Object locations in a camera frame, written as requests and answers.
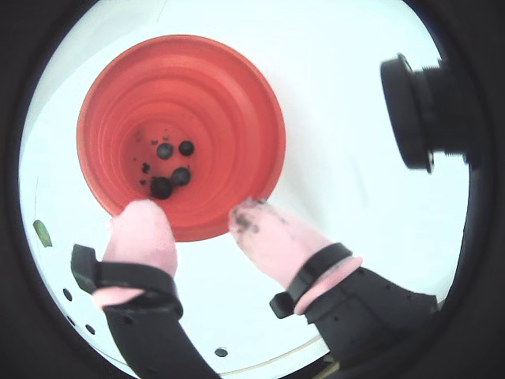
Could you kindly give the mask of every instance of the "pink glove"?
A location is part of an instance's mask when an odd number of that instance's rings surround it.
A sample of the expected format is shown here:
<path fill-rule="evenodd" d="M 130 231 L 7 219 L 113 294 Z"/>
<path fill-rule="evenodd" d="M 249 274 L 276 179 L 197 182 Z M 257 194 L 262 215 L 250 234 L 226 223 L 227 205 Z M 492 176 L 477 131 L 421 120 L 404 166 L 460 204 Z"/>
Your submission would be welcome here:
<path fill-rule="evenodd" d="M 131 202 L 110 221 L 110 241 L 103 261 L 155 266 L 175 276 L 177 252 L 165 212 L 150 200 Z M 93 293 L 93 302 L 103 306 L 122 304 L 142 294 L 142 290 L 108 287 Z"/>
<path fill-rule="evenodd" d="M 298 270 L 332 242 L 288 212 L 248 198 L 230 212 L 229 228 L 239 247 L 257 268 L 287 289 Z M 362 258 L 348 257 L 328 270 L 295 307 L 303 314 L 316 298 L 361 266 Z"/>

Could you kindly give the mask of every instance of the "pink cuff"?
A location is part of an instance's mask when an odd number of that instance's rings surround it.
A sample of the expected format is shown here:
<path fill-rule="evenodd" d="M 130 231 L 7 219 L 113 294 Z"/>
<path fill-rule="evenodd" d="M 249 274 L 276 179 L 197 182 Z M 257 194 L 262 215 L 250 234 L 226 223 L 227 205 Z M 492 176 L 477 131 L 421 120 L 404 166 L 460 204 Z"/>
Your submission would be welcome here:
<path fill-rule="evenodd" d="M 360 268 L 363 263 L 361 257 L 348 257 L 324 273 L 298 301 L 294 307 L 296 314 L 303 314 L 310 304 L 321 295 L 328 292 L 337 284 L 342 282 L 347 276 Z"/>

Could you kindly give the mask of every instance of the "green leaf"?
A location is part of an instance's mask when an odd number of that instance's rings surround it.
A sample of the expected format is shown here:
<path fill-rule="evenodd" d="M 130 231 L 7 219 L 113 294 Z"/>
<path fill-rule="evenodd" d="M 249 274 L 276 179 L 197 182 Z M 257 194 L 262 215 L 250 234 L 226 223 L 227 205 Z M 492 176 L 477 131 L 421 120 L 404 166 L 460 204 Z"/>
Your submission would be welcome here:
<path fill-rule="evenodd" d="M 51 247 L 53 243 L 51 242 L 51 237 L 49 236 L 49 232 L 46 229 L 46 226 L 40 220 L 35 220 L 33 223 L 33 227 L 35 228 L 35 232 L 39 236 L 40 241 L 42 242 L 42 246 Z"/>

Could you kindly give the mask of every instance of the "white surface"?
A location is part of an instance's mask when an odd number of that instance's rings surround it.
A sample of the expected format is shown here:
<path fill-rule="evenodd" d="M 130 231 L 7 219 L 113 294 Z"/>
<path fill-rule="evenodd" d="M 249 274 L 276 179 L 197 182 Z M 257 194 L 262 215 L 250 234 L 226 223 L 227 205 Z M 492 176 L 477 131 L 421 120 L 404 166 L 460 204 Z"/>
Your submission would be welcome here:
<path fill-rule="evenodd" d="M 431 176 L 408 171 L 398 153 L 380 62 L 402 52 L 418 69 L 439 57 L 425 27 L 402 2 L 102 0 L 67 35 L 41 78 L 25 123 L 20 171 L 21 208 L 36 264 L 62 312 L 93 347 L 132 373 L 105 317 L 69 269 L 74 243 L 94 247 L 100 258 L 109 219 L 80 172 L 77 117 L 108 62 L 164 34 L 225 43 L 270 82 L 287 133 L 274 204 L 344 242 L 364 257 L 365 267 L 412 291 L 445 298 L 461 244 L 468 172 L 460 158 L 444 156 L 436 156 Z M 32 227 L 37 219 L 54 247 L 40 245 Z M 182 325 L 223 376 L 278 378 L 327 352 L 303 317 L 274 317 L 268 302 L 281 289 L 229 235 L 180 243 L 178 253 Z M 72 302 L 63 296 L 64 287 Z M 215 356 L 218 347 L 229 354 Z"/>

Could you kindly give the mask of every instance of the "black strap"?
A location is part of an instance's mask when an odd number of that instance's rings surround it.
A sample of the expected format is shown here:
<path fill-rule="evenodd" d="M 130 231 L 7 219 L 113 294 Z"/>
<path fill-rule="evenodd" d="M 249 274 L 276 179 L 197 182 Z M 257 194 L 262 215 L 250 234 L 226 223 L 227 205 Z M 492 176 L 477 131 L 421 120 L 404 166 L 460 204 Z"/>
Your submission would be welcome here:
<path fill-rule="evenodd" d="M 132 263 L 98 262 L 95 250 L 74 245 L 71 261 L 72 274 L 83 291 L 92 294 L 99 288 L 124 287 L 146 290 L 152 305 L 171 308 L 182 317 L 174 279 L 163 270 Z"/>
<path fill-rule="evenodd" d="M 294 313 L 294 307 L 312 285 L 331 267 L 353 254 L 342 243 L 334 243 L 315 253 L 300 268 L 286 292 L 281 292 L 270 301 L 277 318 Z"/>

